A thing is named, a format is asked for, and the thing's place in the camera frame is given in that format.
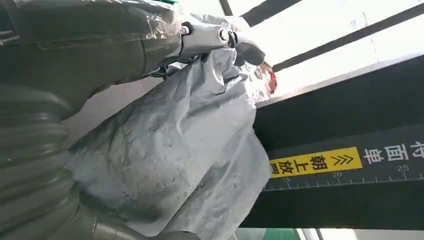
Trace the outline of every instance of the plastic wrap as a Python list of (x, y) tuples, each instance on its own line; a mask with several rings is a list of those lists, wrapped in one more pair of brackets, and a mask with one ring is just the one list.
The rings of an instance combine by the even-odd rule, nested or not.
[(0, 46), (78, 47), (179, 34), (170, 4), (152, 0), (4, 0)]
[(66, 165), (83, 202), (145, 236), (228, 239), (271, 171), (234, 49), (199, 57), (80, 139)]

